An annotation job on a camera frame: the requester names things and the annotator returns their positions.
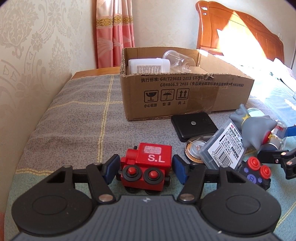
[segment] handling symbol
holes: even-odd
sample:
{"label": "handling symbol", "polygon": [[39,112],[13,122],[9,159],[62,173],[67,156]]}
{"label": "handling symbol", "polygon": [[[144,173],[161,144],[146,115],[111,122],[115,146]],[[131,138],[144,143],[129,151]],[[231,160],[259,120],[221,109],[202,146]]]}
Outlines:
{"label": "handling symbol", "polygon": [[188,99],[189,89],[178,89],[176,99]]}
{"label": "handling symbol", "polygon": [[148,97],[150,97],[150,100],[148,100],[148,101],[153,101],[152,97],[154,97],[156,95],[156,92],[149,92],[149,93],[146,93],[146,95]]}
{"label": "handling symbol", "polygon": [[161,101],[168,101],[174,99],[175,90],[169,89],[169,90],[161,90]]}
{"label": "handling symbol", "polygon": [[158,101],[158,90],[155,91],[145,91],[144,92],[144,101],[145,102],[156,102]]}

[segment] cardboard box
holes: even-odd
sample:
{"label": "cardboard box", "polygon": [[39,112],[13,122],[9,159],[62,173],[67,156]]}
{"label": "cardboard box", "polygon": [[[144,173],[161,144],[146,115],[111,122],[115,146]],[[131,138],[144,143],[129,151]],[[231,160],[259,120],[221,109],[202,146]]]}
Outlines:
{"label": "cardboard box", "polygon": [[[129,59],[162,58],[167,50],[193,58],[196,67],[191,73],[129,74]],[[125,115],[131,121],[235,110],[246,104],[254,80],[203,50],[144,47],[123,49],[120,82]]]}

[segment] bedspread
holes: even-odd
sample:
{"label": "bedspread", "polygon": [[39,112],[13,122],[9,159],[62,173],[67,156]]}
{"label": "bedspread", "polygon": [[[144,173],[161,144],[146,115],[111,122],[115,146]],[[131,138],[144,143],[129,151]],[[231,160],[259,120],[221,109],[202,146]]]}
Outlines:
{"label": "bedspread", "polygon": [[[256,88],[262,88],[261,84],[254,84],[255,92]],[[268,97],[262,100],[254,94],[246,107],[259,108],[274,119],[282,117],[283,107],[273,111],[270,102],[266,101]],[[292,99],[289,99],[287,106],[290,108],[291,103]],[[210,117],[219,128],[230,113],[212,113]],[[77,169],[94,162],[104,163],[115,153],[124,156],[128,148],[133,148],[140,142],[171,145],[172,154],[185,158],[185,143],[179,141],[170,119],[126,120],[119,75],[70,80],[55,97],[24,149],[9,194],[5,239],[11,240],[18,232],[11,216],[12,203],[33,185],[62,165],[70,164]],[[292,149],[295,146],[295,139],[290,137],[287,148]],[[251,154],[253,153],[248,152],[245,159]],[[282,208],[275,233],[284,241],[294,241],[296,223],[290,220],[296,215],[296,192],[293,191],[296,179],[286,180],[279,165],[272,166],[271,170],[272,182],[268,192],[277,198]],[[172,175],[171,185],[164,188],[162,194],[173,194],[176,197],[182,185]],[[76,188],[89,195],[87,184],[77,184]],[[110,188],[117,198],[127,194],[121,182],[116,179],[110,184]],[[215,184],[205,184],[203,196],[215,188]]]}

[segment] screw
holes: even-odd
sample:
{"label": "screw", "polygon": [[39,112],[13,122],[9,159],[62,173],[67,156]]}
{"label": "screw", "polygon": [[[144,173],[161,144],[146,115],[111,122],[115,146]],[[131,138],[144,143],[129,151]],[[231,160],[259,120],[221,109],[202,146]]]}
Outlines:
{"label": "screw", "polygon": [[102,194],[99,196],[99,200],[101,202],[109,202],[113,200],[113,196],[110,194]]}
{"label": "screw", "polygon": [[195,198],[195,197],[194,197],[192,194],[190,194],[190,193],[184,193],[184,194],[181,194],[181,195],[180,195],[180,199],[181,199],[182,201],[185,201],[185,202],[190,202],[190,201],[192,201],[194,198]]}

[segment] clear plastic cup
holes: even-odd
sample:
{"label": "clear plastic cup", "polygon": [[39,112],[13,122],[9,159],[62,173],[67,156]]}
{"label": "clear plastic cup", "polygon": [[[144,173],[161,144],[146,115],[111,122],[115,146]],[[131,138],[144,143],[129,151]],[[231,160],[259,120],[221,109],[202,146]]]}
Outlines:
{"label": "clear plastic cup", "polygon": [[170,61],[171,71],[174,72],[191,72],[190,67],[195,66],[194,59],[174,50],[166,51],[163,58]]}

